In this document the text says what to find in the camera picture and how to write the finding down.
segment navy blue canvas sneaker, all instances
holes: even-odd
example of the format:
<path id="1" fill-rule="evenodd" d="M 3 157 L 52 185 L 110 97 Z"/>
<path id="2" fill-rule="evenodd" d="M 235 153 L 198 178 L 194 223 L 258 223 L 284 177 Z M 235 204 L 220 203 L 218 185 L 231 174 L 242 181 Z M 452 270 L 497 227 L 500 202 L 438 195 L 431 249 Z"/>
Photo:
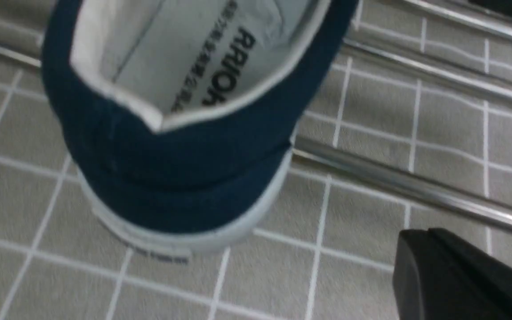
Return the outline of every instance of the navy blue canvas sneaker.
<path id="1" fill-rule="evenodd" d="M 186 259 L 248 235 L 357 0 L 59 0 L 43 80 L 94 214 Z"/>

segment gray tile floor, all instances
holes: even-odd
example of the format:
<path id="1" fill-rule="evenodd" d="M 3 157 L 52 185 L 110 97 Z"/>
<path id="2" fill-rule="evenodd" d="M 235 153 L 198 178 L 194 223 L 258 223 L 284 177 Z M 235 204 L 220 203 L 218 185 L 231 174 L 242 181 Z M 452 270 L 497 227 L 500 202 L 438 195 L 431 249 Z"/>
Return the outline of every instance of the gray tile floor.
<path id="1" fill-rule="evenodd" d="M 0 37 L 34 49 L 50 7 L 0 0 Z M 355 27 L 512 80 L 510 45 L 373 0 Z M 512 113 L 487 101 L 340 56 L 301 134 L 512 204 Z M 298 166 L 245 243 L 134 254 L 93 219 L 38 76 L 0 62 L 0 320 L 394 320 L 398 232 L 433 226 L 512 265 L 510 235 Z"/>

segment black object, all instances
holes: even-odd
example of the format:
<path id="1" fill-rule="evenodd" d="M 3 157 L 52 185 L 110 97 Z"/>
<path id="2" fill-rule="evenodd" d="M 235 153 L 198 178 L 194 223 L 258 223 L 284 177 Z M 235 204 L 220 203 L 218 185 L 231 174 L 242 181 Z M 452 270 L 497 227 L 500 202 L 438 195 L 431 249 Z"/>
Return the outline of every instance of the black object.
<path id="1" fill-rule="evenodd" d="M 469 0 L 469 3 L 512 17 L 512 0 Z"/>
<path id="2" fill-rule="evenodd" d="M 401 320 L 512 320 L 512 268 L 445 229 L 401 231 L 392 285 Z"/>

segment white rubber sole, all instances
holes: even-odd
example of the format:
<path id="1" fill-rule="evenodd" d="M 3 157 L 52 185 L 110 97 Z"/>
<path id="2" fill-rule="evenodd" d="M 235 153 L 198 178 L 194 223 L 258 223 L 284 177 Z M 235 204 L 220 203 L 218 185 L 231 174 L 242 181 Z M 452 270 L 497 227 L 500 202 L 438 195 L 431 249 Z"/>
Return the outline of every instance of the white rubber sole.
<path id="1" fill-rule="evenodd" d="M 79 178 L 83 193 L 91 202 L 92 212 L 118 239 L 163 261 L 187 263 L 193 255 L 220 251 L 252 232 L 278 197 L 290 168 L 291 157 L 292 149 L 284 155 L 268 188 L 238 219 L 214 231 L 187 235 L 154 232 L 122 219 L 98 198 L 80 170 Z"/>

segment stainless steel bar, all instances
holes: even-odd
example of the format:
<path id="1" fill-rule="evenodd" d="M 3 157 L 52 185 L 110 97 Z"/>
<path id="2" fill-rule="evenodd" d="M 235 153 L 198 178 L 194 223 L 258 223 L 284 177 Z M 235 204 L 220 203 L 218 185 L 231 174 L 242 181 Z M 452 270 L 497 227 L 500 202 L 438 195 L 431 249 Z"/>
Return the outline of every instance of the stainless steel bar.
<path id="1" fill-rule="evenodd" d="M 40 67 L 38 57 L 16 52 L 4 45 L 0 45 L 0 55 L 22 66 Z M 341 172 L 344 176 L 372 188 L 430 207 L 446 209 L 461 217 L 479 220 L 512 232 L 512 207 L 389 168 L 302 136 L 296 140 L 294 160 L 319 166 L 328 172 Z"/>
<path id="2" fill-rule="evenodd" d="M 0 57 L 20 63 L 23 67 L 27 68 L 40 68 L 41 61 L 38 57 L 21 53 L 16 49 L 8 48 L 5 45 L 0 45 Z"/>
<path id="3" fill-rule="evenodd" d="M 384 44 L 361 35 L 356 35 L 356 38 L 359 40 L 345 39 L 341 49 L 343 54 L 361 57 L 377 65 L 512 108 L 512 83 L 504 79 L 453 65 L 412 49 Z"/>
<path id="4" fill-rule="evenodd" d="M 378 0 L 400 10 L 449 24 L 479 31 L 482 34 L 512 42 L 512 20 L 485 14 L 445 0 Z"/>

